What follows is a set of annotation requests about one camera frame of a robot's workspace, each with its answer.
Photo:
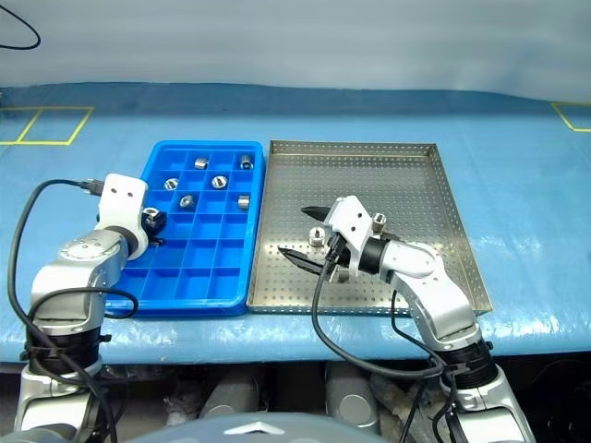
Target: yellow tape line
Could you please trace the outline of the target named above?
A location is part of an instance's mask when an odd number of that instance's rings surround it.
[[[30,129],[33,127],[39,116],[45,110],[56,110],[56,111],[76,111],[84,110],[87,111],[80,123],[74,129],[74,132],[70,135],[67,140],[23,140],[27,136]],[[94,106],[9,106],[6,108],[0,108],[2,111],[37,111],[35,115],[29,120],[27,125],[20,132],[16,140],[0,141],[0,145],[8,146],[32,146],[32,145],[45,145],[45,146],[70,146],[76,139],[82,127],[88,122],[90,115],[94,111]]]
[[[569,118],[566,115],[564,115],[564,113],[561,110],[561,106],[591,106],[591,103],[552,102],[551,105],[552,108],[554,108],[554,111],[556,111],[556,113],[561,117],[562,121],[565,125],[568,126],[569,129],[571,129],[574,132],[591,132],[591,127],[574,126],[569,120]]]

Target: blue mat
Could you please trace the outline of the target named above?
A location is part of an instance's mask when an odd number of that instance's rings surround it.
[[[452,91],[290,90],[229,85],[76,84],[4,89],[0,107],[43,110],[21,141],[0,144],[0,284],[25,199],[42,180],[139,176],[163,139],[437,143],[495,310],[480,318],[495,354],[591,349],[591,134],[573,132],[548,102]],[[33,110],[0,110],[0,143],[17,140]],[[76,129],[79,132],[72,138]],[[96,198],[55,188],[27,229],[18,293],[37,270],[91,229]],[[386,317],[327,316],[342,346],[366,358],[416,357]],[[415,326],[401,319],[403,330]],[[332,359],[308,316],[106,320],[108,363]],[[16,362],[24,331],[0,297],[0,361]]]

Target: blue plastic tray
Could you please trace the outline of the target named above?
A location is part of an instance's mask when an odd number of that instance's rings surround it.
[[[240,169],[240,156],[250,155],[253,169]],[[195,159],[209,161],[195,169]],[[137,316],[233,316],[246,311],[254,255],[265,161],[262,146],[251,141],[161,141],[144,169],[149,191],[144,207],[168,214],[160,233],[164,244],[149,246],[127,262],[117,288],[139,299]],[[226,189],[214,189],[216,175],[228,178]],[[164,189],[169,178],[178,188]],[[193,196],[196,205],[184,210],[179,200]],[[248,210],[238,197],[250,196]],[[108,310],[123,313],[129,302],[107,297]]]

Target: white wall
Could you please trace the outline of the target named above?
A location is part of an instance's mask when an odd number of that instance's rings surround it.
[[[456,89],[591,99],[589,0],[1,0],[42,35],[0,86]],[[0,42],[32,39],[0,15]]]

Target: perforated metal tray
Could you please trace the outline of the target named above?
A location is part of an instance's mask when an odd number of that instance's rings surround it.
[[[326,251],[308,244],[319,225],[301,212],[356,195],[370,214],[387,217],[386,230],[403,241],[433,245],[448,275],[477,313],[492,305],[453,201],[434,144],[272,141],[248,306],[259,312],[308,312],[317,277],[292,265],[279,246],[321,261]],[[387,314],[392,288],[376,276],[326,284],[320,309],[330,313]],[[397,314],[407,314],[404,299]]]

